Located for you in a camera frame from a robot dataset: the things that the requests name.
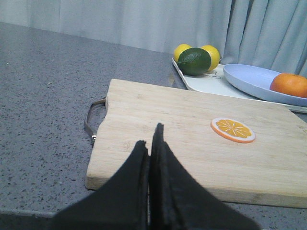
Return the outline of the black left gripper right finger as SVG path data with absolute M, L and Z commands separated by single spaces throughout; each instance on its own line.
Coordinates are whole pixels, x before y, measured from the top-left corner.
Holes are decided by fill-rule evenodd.
M 252 219 L 230 208 L 186 171 L 164 141 L 158 124 L 149 172 L 152 230 L 258 230 Z

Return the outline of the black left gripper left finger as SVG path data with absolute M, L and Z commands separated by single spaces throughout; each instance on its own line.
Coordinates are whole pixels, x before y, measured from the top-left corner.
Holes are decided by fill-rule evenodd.
M 99 189 L 58 212 L 50 230 L 148 229 L 149 155 L 137 141 L 122 166 Z

